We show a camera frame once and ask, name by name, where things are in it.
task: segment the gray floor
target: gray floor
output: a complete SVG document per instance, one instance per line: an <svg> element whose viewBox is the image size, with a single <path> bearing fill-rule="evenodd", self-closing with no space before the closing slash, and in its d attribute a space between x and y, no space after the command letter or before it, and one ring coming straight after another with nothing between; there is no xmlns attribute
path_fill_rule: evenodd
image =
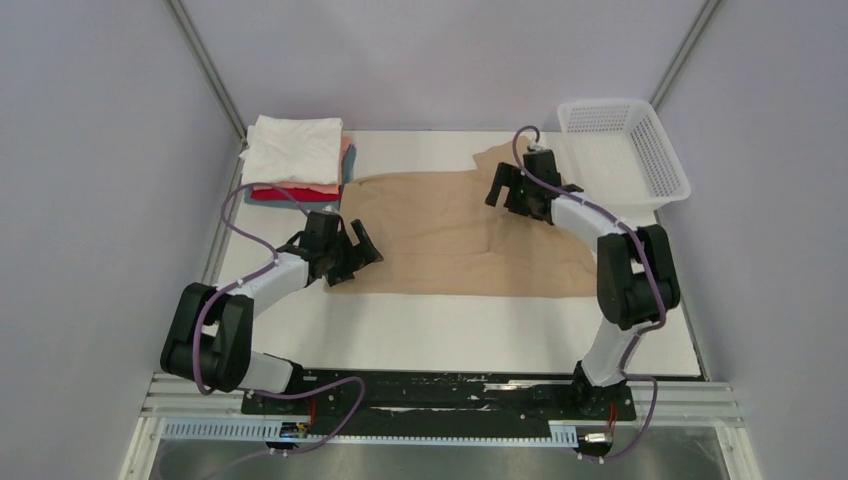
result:
<svg viewBox="0 0 848 480"><path fill-rule="evenodd" d="M619 427L619 448L634 432ZM201 479L242 455L265 449L262 444L196 440L168 442L163 448L164 480ZM606 465L580 462L568 452L550 448L328 445L303 457L257 458L215 478L729 480L714 430L662 427L652 428L630 457Z"/></svg>

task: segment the gray wall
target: gray wall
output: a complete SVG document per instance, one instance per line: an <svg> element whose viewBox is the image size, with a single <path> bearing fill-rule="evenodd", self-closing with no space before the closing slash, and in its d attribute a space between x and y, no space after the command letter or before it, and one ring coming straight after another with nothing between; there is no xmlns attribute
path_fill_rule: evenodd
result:
<svg viewBox="0 0 848 480"><path fill-rule="evenodd" d="M0 15L0 478L115 478L235 141L164 4Z"/></svg>
<svg viewBox="0 0 848 480"><path fill-rule="evenodd" d="M660 118L697 337L768 479L845 478L848 4L725 2Z"/></svg>
<svg viewBox="0 0 848 480"><path fill-rule="evenodd" d="M558 128L569 97L649 98L702 0L186 0L244 121Z"/></svg>

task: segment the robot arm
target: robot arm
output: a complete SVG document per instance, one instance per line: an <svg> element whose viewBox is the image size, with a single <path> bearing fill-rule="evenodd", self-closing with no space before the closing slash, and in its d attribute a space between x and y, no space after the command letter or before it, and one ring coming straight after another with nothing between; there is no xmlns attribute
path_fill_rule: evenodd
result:
<svg viewBox="0 0 848 480"><path fill-rule="evenodd" d="M200 368L203 383L224 392L237 388L283 392L299 365L251 350L253 319L284 296L307 287L326 276L332 286L354 278L354 272L383 259L371 243L359 220L351 227L359 240L354 246L337 213L313 211L306 227L277 249L279 256L268 263L274 267L259 277L241 283L220 296L212 305L205 325L217 324L215 334L200 339ZM168 373L192 379L192 337L199 314L218 290L215 286L193 283L185 288L160 365Z"/></svg>
<svg viewBox="0 0 848 480"><path fill-rule="evenodd" d="M544 182L589 200L580 187L562 185L551 150L529 150L524 154L524 165ZM503 187L509 189L504 203L507 210L568 230L597 254L597 296L604 318L592 347L575 367L575 385L580 391L579 402L604 406L608 397L604 389L624 384L622 369L637 346L639 331L659 314L645 272L634 271L636 247L618 224L578 201L542 188L514 165L498 166L486 198L488 205L496 205ZM637 229L636 234L644 245L664 305L674 308L680 303L680 289L665 230L651 225Z"/></svg>

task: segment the beige cloth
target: beige cloth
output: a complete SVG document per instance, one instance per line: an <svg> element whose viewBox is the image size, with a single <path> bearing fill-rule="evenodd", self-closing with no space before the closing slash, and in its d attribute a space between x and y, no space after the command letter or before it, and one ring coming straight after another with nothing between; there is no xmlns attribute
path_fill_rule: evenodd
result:
<svg viewBox="0 0 848 480"><path fill-rule="evenodd" d="M474 161L478 170L377 175L346 185L343 218L361 219L385 260L327 291L594 295L595 262L583 242L484 203L498 162L514 164L511 146L491 148Z"/></svg>

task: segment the plastic basket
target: plastic basket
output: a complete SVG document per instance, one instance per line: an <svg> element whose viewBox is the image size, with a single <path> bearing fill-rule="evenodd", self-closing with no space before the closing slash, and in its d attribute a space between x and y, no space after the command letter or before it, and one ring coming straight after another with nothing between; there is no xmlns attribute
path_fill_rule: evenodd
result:
<svg viewBox="0 0 848 480"><path fill-rule="evenodd" d="M680 160L647 102L569 102L557 114L570 156L567 180L598 203L618 211L653 211L689 197Z"/></svg>

